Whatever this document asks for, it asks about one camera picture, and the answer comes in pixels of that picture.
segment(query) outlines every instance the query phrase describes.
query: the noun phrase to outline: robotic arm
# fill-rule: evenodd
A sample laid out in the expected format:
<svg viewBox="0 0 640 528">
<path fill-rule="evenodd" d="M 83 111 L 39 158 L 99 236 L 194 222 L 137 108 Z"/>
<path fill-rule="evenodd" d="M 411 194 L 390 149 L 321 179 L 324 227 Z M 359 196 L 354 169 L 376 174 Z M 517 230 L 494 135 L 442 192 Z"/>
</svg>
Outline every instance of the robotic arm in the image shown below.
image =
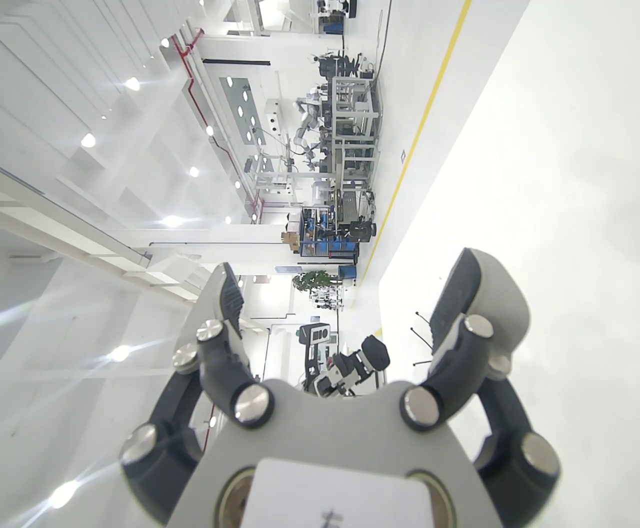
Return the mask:
<svg viewBox="0 0 640 528">
<path fill-rule="evenodd" d="M 120 464 L 129 488 L 160 524 L 290 526 L 281 522 L 283 512 L 296 503 L 287 502 L 282 477 L 268 472 L 276 462 L 281 469 L 293 464 L 301 471 L 289 488 L 315 484 L 319 467 L 340 475 L 345 469 L 366 472 L 361 478 L 372 483 L 387 479 L 394 486 L 418 486 L 419 496 L 415 488 L 403 488 L 411 493 L 368 496 L 358 503 L 367 510 L 375 504 L 378 512 L 385 500 L 401 501 L 405 509 L 428 512 L 411 526 L 519 528 L 547 503 L 560 463 L 551 445 L 532 430 L 507 377 L 529 311 L 513 279 L 490 255 L 466 249 L 451 272 L 431 317 L 435 346 L 427 378 L 420 385 L 397 381 L 350 401 L 309 397 L 281 380 L 257 383 L 239 334 L 242 303 L 228 264 L 218 266 L 177 343 L 175 374 L 149 420 L 122 447 Z M 365 374 L 370 372 L 366 361 L 376 369 L 370 350 L 384 359 L 381 343 L 368 339 L 364 352 L 353 358 Z M 337 376 L 327 378 L 340 392 Z M 322 396 L 321 379 L 316 376 L 313 385 Z M 205 454 L 189 428 L 202 391 L 229 418 Z M 471 462 L 447 420 L 474 394 L 492 434 Z M 338 433 L 339 448 L 327 460 L 327 441 Z M 269 500 L 261 495 L 265 484 Z M 342 497 L 358 487 L 314 488 L 313 500 L 328 493 Z M 344 504 L 353 505 L 350 500 Z M 258 522 L 257 511 L 262 512 Z M 331 510 L 325 518 L 334 514 Z M 349 525 L 372 526 L 358 519 Z"/>
<path fill-rule="evenodd" d="M 302 115 L 300 126 L 296 130 L 293 138 L 293 144 L 302 147 L 304 155 L 307 158 L 307 166 L 310 170 L 315 168 L 313 164 L 313 158 L 315 158 L 314 149 L 317 148 L 320 143 L 313 143 L 309 146 L 304 135 L 309 132 L 309 130 L 315 129 L 318 126 L 318 115 L 321 104 L 320 92 L 316 87 L 313 87 L 309 91 L 306 98 L 298 97 L 293 104 L 294 108 Z"/>
</svg>

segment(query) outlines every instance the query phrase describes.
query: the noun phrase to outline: pipe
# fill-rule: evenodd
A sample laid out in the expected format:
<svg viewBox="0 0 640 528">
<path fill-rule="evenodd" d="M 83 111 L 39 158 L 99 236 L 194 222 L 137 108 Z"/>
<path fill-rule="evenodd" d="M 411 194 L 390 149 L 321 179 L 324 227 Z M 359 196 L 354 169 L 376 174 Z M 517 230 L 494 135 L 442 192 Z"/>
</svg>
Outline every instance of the pipe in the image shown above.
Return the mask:
<svg viewBox="0 0 640 528">
<path fill-rule="evenodd" d="M 198 101 L 196 101 L 195 96 L 193 95 L 193 92 L 191 91 L 191 89 L 193 88 L 193 85 L 195 84 L 195 77 L 193 75 L 193 71 L 191 70 L 191 67 L 189 66 L 189 63 L 186 60 L 186 57 L 189 55 L 189 53 L 191 53 L 191 51 L 193 50 L 193 47 L 195 46 L 195 44 L 198 42 L 198 40 L 200 39 L 200 37 L 204 35 L 204 30 L 201 29 L 197 35 L 195 36 L 195 38 L 193 39 L 193 41 L 190 44 L 187 44 L 187 48 L 185 51 L 183 51 L 180 48 L 180 43 L 178 43 L 177 38 L 175 37 L 175 35 L 173 35 L 171 37 L 171 39 L 173 40 L 173 45 L 175 46 L 176 51 L 178 52 L 178 55 L 180 56 L 180 60 L 182 60 L 182 64 L 184 65 L 184 69 L 187 72 L 187 75 L 189 77 L 189 87 L 187 88 L 187 92 L 189 92 L 189 96 L 191 97 L 191 100 L 193 101 L 194 106 L 196 107 L 196 110 L 198 110 L 198 113 L 200 114 L 200 118 L 202 119 L 202 122 L 204 123 L 205 127 L 208 127 L 209 124 L 207 123 L 207 119 L 206 117 L 204 117 L 204 114 L 202 113 L 202 109 L 200 108 L 200 105 L 198 104 Z M 256 213 L 256 198 L 253 197 L 253 195 L 247 190 L 246 186 L 244 185 L 244 181 L 243 179 L 240 177 L 240 172 L 238 170 L 238 168 L 236 167 L 236 163 L 234 162 L 233 157 L 231 156 L 231 153 L 224 147 L 222 147 L 219 143 L 218 140 L 215 138 L 215 136 L 211 136 L 211 139 L 213 140 L 214 144 L 216 145 L 216 147 L 218 147 L 220 150 L 222 150 L 227 157 L 229 158 L 229 161 L 231 162 L 231 165 L 234 168 L 234 171 L 236 172 L 236 175 L 238 176 L 238 179 L 240 181 L 240 183 L 242 184 L 243 188 L 244 188 L 244 192 L 245 194 L 250 198 L 250 202 L 251 202 L 251 207 L 253 208 L 253 212 Z"/>
<path fill-rule="evenodd" d="M 207 434 L 204 437 L 204 446 L 202 447 L 202 452 L 205 452 L 207 450 L 207 442 L 209 441 L 209 431 L 211 430 L 211 419 L 213 418 L 213 413 L 216 410 L 216 405 L 213 404 L 211 406 L 211 416 L 209 416 L 209 423 L 207 424 Z"/>
</svg>

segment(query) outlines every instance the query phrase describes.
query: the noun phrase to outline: screw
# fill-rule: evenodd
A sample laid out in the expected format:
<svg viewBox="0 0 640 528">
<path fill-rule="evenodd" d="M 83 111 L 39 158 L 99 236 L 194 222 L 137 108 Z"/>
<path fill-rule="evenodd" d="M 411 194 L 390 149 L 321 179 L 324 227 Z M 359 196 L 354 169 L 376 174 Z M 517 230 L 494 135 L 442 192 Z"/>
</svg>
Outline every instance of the screw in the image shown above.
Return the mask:
<svg viewBox="0 0 640 528">
<path fill-rule="evenodd" d="M 557 475 L 560 471 L 560 461 L 554 448 L 537 433 L 527 433 L 522 438 L 522 454 L 528 464 L 548 475 Z"/>
<path fill-rule="evenodd" d="M 476 334 L 478 337 L 489 339 L 493 336 L 493 325 L 483 316 L 472 314 L 465 317 L 465 326 L 469 332 Z"/>
<path fill-rule="evenodd" d="M 196 338 L 198 339 L 198 341 L 208 341 L 209 339 L 213 339 L 214 337 L 219 336 L 223 328 L 224 326 L 221 321 L 217 319 L 209 319 L 208 321 L 205 321 L 201 327 L 199 327 L 198 331 L 196 332 Z"/>
<path fill-rule="evenodd" d="M 173 368 L 180 374 L 191 374 L 198 366 L 198 345 L 187 343 L 173 354 Z"/>
<path fill-rule="evenodd" d="M 236 401 L 236 419 L 243 424 L 257 422 L 267 412 L 270 397 L 269 391 L 262 385 L 249 385 Z"/>
<path fill-rule="evenodd" d="M 142 460 L 154 450 L 157 436 L 157 429 L 153 424 L 144 424 L 138 427 L 122 446 L 120 463 L 123 466 L 129 466 Z"/>
<path fill-rule="evenodd" d="M 430 427 L 440 418 L 438 402 L 433 394 L 423 387 L 412 387 L 404 393 L 404 410 L 416 425 Z"/>
</svg>

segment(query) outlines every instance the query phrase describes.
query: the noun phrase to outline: cable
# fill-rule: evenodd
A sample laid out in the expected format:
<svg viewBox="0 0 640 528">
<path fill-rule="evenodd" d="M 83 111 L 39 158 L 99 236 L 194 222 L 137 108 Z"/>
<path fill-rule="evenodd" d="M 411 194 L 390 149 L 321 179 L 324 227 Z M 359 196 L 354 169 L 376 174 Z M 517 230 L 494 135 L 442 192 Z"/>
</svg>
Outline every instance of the cable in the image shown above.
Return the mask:
<svg viewBox="0 0 640 528">
<path fill-rule="evenodd" d="M 287 148 L 290 148 L 286 143 L 282 143 L 282 141 L 280 141 L 276 136 L 274 136 L 273 134 L 271 134 L 270 132 L 267 132 L 265 129 L 261 129 L 260 127 L 253 127 L 253 131 L 255 132 L 256 130 L 261 130 L 262 132 L 264 132 L 265 134 L 269 134 L 274 140 L 276 140 L 279 144 L 284 145 Z M 299 152 L 293 152 L 293 150 L 291 151 L 291 154 L 296 154 L 297 156 L 304 156 L 305 153 L 303 152 L 302 154 L 300 154 Z"/>
<path fill-rule="evenodd" d="M 368 85 L 368 89 L 373 90 L 373 88 L 378 83 L 378 78 L 380 76 L 380 70 L 382 69 L 382 61 L 385 58 L 385 50 L 387 49 L 387 36 L 389 34 L 389 20 L 391 19 L 391 6 L 393 5 L 394 0 L 389 0 L 389 8 L 387 10 L 387 25 L 385 26 L 385 39 L 382 42 L 382 53 L 380 54 L 380 62 L 376 65 L 376 76 L 373 78 Z"/>
</svg>

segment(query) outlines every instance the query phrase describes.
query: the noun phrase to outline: green plant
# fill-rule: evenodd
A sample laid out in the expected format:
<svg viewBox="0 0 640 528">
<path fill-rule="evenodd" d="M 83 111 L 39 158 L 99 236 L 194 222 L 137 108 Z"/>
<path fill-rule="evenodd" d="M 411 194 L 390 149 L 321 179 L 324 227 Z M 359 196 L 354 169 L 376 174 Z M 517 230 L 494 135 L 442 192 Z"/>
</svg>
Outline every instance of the green plant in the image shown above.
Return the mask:
<svg viewBox="0 0 640 528">
<path fill-rule="evenodd" d="M 293 287 L 299 291 L 311 291 L 323 286 L 331 286 L 336 278 L 326 271 L 307 271 L 293 278 Z"/>
</svg>

